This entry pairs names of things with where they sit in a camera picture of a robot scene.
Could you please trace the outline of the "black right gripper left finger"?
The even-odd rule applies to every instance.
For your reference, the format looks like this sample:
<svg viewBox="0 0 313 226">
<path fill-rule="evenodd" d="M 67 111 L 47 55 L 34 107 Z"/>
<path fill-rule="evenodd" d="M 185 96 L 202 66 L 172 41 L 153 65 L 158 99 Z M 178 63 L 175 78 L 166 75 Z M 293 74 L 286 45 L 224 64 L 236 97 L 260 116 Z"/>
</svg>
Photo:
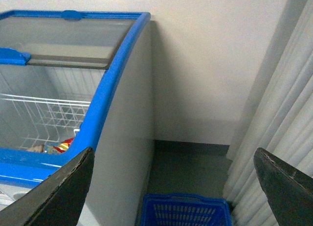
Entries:
<svg viewBox="0 0 313 226">
<path fill-rule="evenodd" d="M 58 171 L 0 212 L 2 226 L 75 226 L 93 174 L 87 147 Z"/>
</svg>

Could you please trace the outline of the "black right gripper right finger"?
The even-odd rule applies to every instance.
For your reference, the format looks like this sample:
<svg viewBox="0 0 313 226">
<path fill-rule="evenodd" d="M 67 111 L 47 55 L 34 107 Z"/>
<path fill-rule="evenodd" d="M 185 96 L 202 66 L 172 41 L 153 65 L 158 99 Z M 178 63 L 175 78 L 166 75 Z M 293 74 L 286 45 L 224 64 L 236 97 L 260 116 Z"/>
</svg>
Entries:
<svg viewBox="0 0 313 226">
<path fill-rule="evenodd" d="M 253 157 L 267 202 L 280 226 L 313 224 L 313 179 L 263 148 Z"/>
</svg>

